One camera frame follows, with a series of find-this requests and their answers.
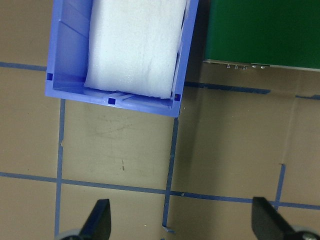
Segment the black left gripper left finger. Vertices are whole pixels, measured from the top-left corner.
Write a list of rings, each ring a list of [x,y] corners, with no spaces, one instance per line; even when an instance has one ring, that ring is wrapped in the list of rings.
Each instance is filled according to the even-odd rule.
[[[111,235],[109,199],[99,199],[79,232],[82,240],[108,240]]]

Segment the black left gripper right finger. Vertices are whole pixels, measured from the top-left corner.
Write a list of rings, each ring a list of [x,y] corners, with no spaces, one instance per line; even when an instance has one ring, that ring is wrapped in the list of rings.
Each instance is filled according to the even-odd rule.
[[[253,197],[251,228],[258,240],[288,240],[296,231],[264,197]]]

